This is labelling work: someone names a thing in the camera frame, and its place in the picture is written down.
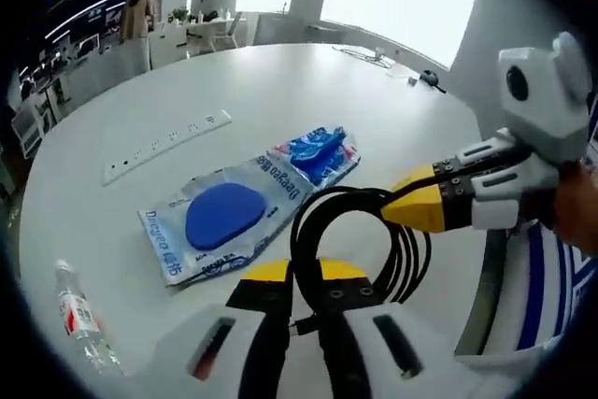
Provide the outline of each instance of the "electrical socket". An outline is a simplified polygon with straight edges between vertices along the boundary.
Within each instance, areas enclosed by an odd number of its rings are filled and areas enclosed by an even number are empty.
[[[190,123],[184,128],[170,132],[163,138],[152,140],[146,150],[136,150],[130,153],[129,156],[120,159],[110,158],[111,162],[104,165],[103,185],[107,186],[159,154],[198,135],[203,135],[216,128],[220,128],[231,121],[231,116],[222,110],[217,114],[205,116],[203,121]]]

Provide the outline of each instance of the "plastic bottle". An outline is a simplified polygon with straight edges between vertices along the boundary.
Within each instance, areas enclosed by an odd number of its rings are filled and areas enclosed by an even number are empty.
[[[65,261],[56,262],[56,293],[64,328],[81,354],[101,375],[122,375],[121,365],[93,316],[77,274]]]

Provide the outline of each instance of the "white round table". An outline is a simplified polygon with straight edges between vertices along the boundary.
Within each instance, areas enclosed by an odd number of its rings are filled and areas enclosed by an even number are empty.
[[[103,165],[115,154],[220,109],[231,124],[102,186]],[[473,112],[451,95],[410,87],[406,78],[317,44],[247,47],[171,64],[102,93],[60,122],[33,164],[20,239],[22,286],[57,350],[70,344],[54,293],[59,258],[79,271],[127,373],[143,368],[162,335],[205,305],[226,302],[245,270],[167,289],[136,212],[193,176],[321,125],[343,125],[363,156],[342,183],[384,189],[414,166],[479,140]],[[290,257],[289,228],[256,264]],[[433,235],[432,242],[428,274],[406,306],[454,348],[476,295],[485,233],[465,229]],[[356,263],[374,280],[389,244],[379,222],[354,213],[333,223],[319,255]],[[295,303],[295,318],[306,316],[297,292]],[[279,397],[332,397],[315,335],[293,338],[287,355]]]

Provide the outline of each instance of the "bottle label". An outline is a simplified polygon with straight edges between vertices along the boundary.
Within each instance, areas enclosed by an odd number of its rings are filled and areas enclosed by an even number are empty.
[[[76,294],[61,295],[60,316],[69,335],[78,331],[100,332],[87,301]]]

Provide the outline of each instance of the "coiled black cable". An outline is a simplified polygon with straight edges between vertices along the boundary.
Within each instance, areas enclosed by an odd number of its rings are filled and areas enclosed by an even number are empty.
[[[299,208],[291,229],[292,266],[299,289],[314,312],[320,310],[317,292],[321,276],[316,262],[320,239],[330,223],[351,211],[378,218],[391,237],[389,257],[373,283],[378,297],[403,303],[418,288],[430,265],[432,243],[430,235],[423,233],[425,253],[420,264],[420,250],[413,230],[382,218],[381,209],[394,201],[396,194],[381,189],[337,186],[315,193]],[[307,214],[322,198],[322,202]]]

